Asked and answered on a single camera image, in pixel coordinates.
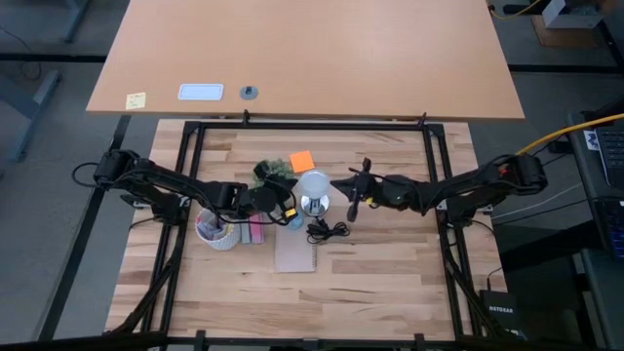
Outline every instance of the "table leg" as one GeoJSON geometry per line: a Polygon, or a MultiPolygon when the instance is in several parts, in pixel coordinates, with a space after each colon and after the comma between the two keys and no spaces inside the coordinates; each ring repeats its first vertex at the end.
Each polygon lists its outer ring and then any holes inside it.
{"type": "Polygon", "coordinates": [[[578,253],[581,249],[602,247],[593,220],[562,230],[557,234],[519,246],[500,254],[505,272],[530,267],[548,260],[578,253]]]}
{"type": "Polygon", "coordinates": [[[76,31],[78,30],[78,26],[82,22],[82,19],[85,17],[87,13],[87,8],[91,4],[91,0],[65,0],[67,6],[69,6],[70,19],[67,27],[65,28],[65,34],[62,37],[62,40],[65,43],[71,43],[74,41],[74,37],[76,36],[76,31]]]}
{"type": "Polygon", "coordinates": [[[18,142],[9,154],[10,161],[20,161],[25,156],[26,146],[37,126],[42,110],[50,100],[58,82],[60,82],[60,73],[56,70],[48,72],[37,93],[31,97],[15,83],[0,76],[0,99],[5,100],[19,114],[28,119],[26,130],[18,138],[18,142]]]}

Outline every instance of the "floor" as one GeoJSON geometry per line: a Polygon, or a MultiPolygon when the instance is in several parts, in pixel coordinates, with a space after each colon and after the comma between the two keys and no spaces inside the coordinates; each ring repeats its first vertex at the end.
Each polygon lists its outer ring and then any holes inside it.
{"type": "MultiPolygon", "coordinates": [[[[502,5],[505,1],[492,1],[502,5]]],[[[63,44],[64,22],[68,12],[61,0],[5,0],[0,4],[0,25],[21,37],[35,52],[105,54],[124,15],[128,0],[95,0],[73,44],[63,44]]],[[[611,32],[624,45],[624,9],[607,19],[611,32]]],[[[539,46],[530,19],[517,18],[495,23],[501,46],[509,63],[542,64],[612,64],[606,50],[551,49],[539,46]]],[[[21,52],[17,40],[0,32],[2,52],[21,52]]],[[[70,179],[71,170],[82,162],[97,161],[109,142],[116,125],[115,116],[91,117],[85,107],[98,79],[101,64],[43,63],[43,71],[58,69],[63,81],[45,111],[38,131],[19,164],[0,164],[5,170],[0,180],[0,343],[31,339],[37,331],[42,311],[48,303],[55,281],[68,255],[89,191],[70,179]]],[[[26,74],[36,73],[36,64],[24,67],[26,74]]],[[[24,89],[34,92],[38,82],[20,74],[18,62],[0,62],[0,74],[12,77],[24,89]]],[[[513,74],[516,89],[526,113],[527,123],[471,124],[477,156],[484,163],[504,152],[514,152],[539,136],[564,125],[568,112],[596,109],[624,92],[624,79],[616,76],[581,74],[513,74]]],[[[12,146],[20,116],[0,103],[3,123],[0,129],[0,154],[12,146]]],[[[128,130],[125,148],[147,155],[156,129],[153,118],[134,118],[128,130]]],[[[544,160],[553,156],[544,152],[544,160]]],[[[545,200],[580,182],[572,157],[547,169],[551,180],[541,194],[510,198],[500,204],[494,215],[520,209],[545,200]]],[[[582,199],[582,188],[575,187],[542,210],[582,199]]],[[[503,221],[524,214],[504,216],[503,221]]],[[[107,196],[99,213],[96,228],[80,267],[74,289],[58,327],[57,337],[95,335],[104,326],[114,282],[121,264],[128,226],[133,211],[116,194],[107,196]]],[[[520,226],[558,229],[569,227],[589,217],[581,204],[568,211],[537,215],[518,221],[520,226]]],[[[525,238],[497,227],[502,246],[517,245],[525,238]]],[[[522,290],[525,282],[558,284],[562,263],[539,271],[508,275],[510,289],[522,290]]],[[[543,310],[548,298],[533,301],[534,310],[543,310]]],[[[538,316],[545,320],[543,313],[538,316]]]]}

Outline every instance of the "pink eraser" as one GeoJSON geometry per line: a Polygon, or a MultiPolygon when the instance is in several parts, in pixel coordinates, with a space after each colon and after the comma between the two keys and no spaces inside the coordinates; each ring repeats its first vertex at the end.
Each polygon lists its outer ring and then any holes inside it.
{"type": "MultiPolygon", "coordinates": [[[[255,214],[250,217],[251,222],[262,222],[262,215],[255,214]]],[[[262,225],[256,223],[250,223],[250,232],[252,233],[252,243],[262,244],[264,243],[264,234],[262,233],[262,225]]]]}

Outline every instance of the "spiral notebook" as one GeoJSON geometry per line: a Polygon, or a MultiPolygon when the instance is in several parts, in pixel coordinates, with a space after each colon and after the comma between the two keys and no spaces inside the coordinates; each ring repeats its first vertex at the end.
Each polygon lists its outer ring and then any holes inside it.
{"type": "Polygon", "coordinates": [[[275,272],[316,271],[316,245],[308,243],[307,225],[291,230],[277,226],[275,232],[275,272]]]}

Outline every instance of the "yellow sticky note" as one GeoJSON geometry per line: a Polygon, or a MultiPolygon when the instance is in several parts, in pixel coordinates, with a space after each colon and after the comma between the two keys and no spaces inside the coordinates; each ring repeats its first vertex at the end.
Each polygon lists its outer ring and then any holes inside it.
{"type": "Polygon", "coordinates": [[[126,109],[145,107],[145,93],[128,94],[126,96],[126,109]]]}

